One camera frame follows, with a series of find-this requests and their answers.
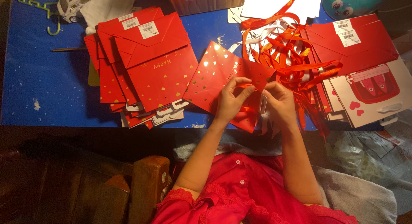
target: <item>barcode sticker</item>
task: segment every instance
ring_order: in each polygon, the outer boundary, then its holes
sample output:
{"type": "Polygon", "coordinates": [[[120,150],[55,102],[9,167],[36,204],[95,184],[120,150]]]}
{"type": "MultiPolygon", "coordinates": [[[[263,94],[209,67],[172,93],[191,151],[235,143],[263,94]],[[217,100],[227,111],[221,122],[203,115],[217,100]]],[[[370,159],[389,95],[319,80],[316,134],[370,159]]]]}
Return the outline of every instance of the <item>barcode sticker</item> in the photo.
{"type": "Polygon", "coordinates": [[[130,13],[128,15],[124,15],[122,17],[119,17],[118,19],[119,19],[119,21],[124,21],[124,20],[127,20],[128,18],[132,18],[132,17],[133,17],[133,13],[130,13]]]}
{"type": "Polygon", "coordinates": [[[137,19],[137,17],[135,17],[133,19],[130,19],[130,20],[127,20],[127,21],[123,21],[121,24],[123,25],[123,28],[125,30],[140,25],[139,20],[137,19]]]}
{"type": "Polygon", "coordinates": [[[142,24],[141,26],[139,26],[139,29],[143,39],[159,34],[154,21],[142,24]]]}
{"type": "Polygon", "coordinates": [[[358,34],[356,34],[355,30],[349,30],[347,32],[339,33],[338,36],[342,41],[343,47],[348,47],[351,45],[355,45],[361,43],[359,40],[358,34]]]}
{"type": "Polygon", "coordinates": [[[335,21],[333,22],[333,27],[335,27],[336,34],[347,32],[353,29],[351,21],[349,19],[335,21]]]}

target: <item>white toy car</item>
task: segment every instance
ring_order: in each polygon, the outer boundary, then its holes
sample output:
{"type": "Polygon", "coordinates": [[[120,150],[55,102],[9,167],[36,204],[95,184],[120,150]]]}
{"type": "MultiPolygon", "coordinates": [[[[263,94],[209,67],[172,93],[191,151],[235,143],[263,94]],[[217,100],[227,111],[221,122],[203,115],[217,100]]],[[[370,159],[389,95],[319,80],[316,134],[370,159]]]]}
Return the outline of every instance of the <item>white toy car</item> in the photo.
{"type": "Polygon", "coordinates": [[[69,23],[78,22],[82,17],[80,8],[90,0],[59,0],[57,10],[63,19],[69,23]]]}

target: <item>stack of gift bags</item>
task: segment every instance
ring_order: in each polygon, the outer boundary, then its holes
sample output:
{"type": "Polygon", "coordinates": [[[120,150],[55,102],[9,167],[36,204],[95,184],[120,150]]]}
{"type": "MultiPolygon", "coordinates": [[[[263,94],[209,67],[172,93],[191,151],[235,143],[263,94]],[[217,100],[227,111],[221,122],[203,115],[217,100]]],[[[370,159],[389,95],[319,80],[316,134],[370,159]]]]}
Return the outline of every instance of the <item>stack of gift bags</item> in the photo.
{"type": "Polygon", "coordinates": [[[150,7],[96,26],[85,43],[100,77],[100,102],[127,126],[184,117],[183,94],[198,62],[176,12],[150,7]]]}
{"type": "Polygon", "coordinates": [[[245,76],[256,90],[232,123],[255,129],[260,93],[274,69],[214,42],[198,66],[177,13],[163,15],[156,7],[99,23],[96,30],[85,43],[100,77],[100,102],[121,112],[129,128],[183,119],[190,104],[215,114],[220,90],[232,77],[245,76]]]}
{"type": "MultiPolygon", "coordinates": [[[[375,14],[307,26],[312,64],[339,60],[342,68],[314,87],[311,100],[327,120],[352,127],[381,121],[412,106],[412,77],[375,14]]],[[[312,69],[312,77],[328,67],[312,69]]]]}

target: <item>pink heart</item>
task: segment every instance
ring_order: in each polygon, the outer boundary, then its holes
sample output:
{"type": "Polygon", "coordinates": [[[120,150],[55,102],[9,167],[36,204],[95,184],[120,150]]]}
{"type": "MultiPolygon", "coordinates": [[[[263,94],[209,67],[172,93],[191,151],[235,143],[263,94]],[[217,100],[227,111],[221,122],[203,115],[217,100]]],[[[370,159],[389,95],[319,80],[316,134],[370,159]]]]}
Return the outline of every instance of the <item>pink heart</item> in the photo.
{"type": "Polygon", "coordinates": [[[358,113],[358,116],[361,116],[364,111],[363,110],[357,110],[356,112],[358,113]]]}
{"type": "Polygon", "coordinates": [[[361,104],[356,101],[351,102],[351,105],[349,106],[351,110],[355,110],[356,108],[359,108],[359,107],[361,107],[361,104]]]}

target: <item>wooden chair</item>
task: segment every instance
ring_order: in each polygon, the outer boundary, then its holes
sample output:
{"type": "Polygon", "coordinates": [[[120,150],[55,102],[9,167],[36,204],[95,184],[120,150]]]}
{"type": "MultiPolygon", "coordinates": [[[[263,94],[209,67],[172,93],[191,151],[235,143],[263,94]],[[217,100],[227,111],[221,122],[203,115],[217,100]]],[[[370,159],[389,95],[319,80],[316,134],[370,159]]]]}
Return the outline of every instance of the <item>wooden chair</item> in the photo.
{"type": "Polygon", "coordinates": [[[22,176],[26,185],[0,194],[0,223],[147,224],[172,186],[163,156],[131,165],[61,145],[58,153],[29,160],[17,150],[0,153],[3,169],[15,165],[37,169],[22,176]]]}

